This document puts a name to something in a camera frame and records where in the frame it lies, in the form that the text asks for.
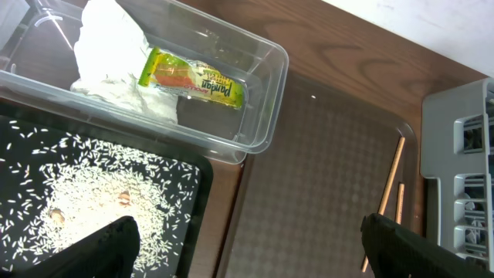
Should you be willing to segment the white paper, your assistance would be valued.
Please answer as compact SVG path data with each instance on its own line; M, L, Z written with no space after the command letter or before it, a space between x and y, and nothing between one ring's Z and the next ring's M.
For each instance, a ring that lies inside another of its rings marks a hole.
M80 78L70 90L159 121L178 122L178 97L140 86L151 47L140 26L114 0L91 0L73 47Z

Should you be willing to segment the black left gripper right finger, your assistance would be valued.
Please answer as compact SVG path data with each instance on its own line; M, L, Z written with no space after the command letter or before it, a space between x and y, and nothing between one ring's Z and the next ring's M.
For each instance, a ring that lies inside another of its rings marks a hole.
M376 278L493 278L492 272L377 213L364 217L360 231Z

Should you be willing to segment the wooden chopstick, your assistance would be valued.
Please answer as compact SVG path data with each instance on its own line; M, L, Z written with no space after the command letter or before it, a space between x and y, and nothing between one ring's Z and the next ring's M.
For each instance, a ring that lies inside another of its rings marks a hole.
M404 204L404 183L400 183L398 185L398 194L397 194L397 202L396 202L395 217L394 217L394 220L397 224L401 224L403 204Z
M385 209L387 207L388 199L391 193L391 189L393 186L394 178L398 169L398 165L401 159L402 151L404 149L405 138L401 137L398 141L397 149L394 153L394 158L391 164L391 169L389 171L389 175L387 177L387 181L384 187L383 195L381 197L381 202L379 204L377 213L380 215L384 215Z

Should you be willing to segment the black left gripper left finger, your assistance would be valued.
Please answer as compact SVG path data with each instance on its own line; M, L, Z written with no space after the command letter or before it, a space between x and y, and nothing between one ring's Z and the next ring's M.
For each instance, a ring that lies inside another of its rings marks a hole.
M124 216L12 278L130 278L140 250L136 221Z

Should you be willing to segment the yellow snack wrapper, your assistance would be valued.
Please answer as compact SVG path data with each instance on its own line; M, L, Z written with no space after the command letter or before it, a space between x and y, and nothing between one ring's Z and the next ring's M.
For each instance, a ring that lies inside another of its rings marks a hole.
M244 100L241 83L222 75L207 63L185 59L157 47L148 56L138 84L236 110L242 107Z

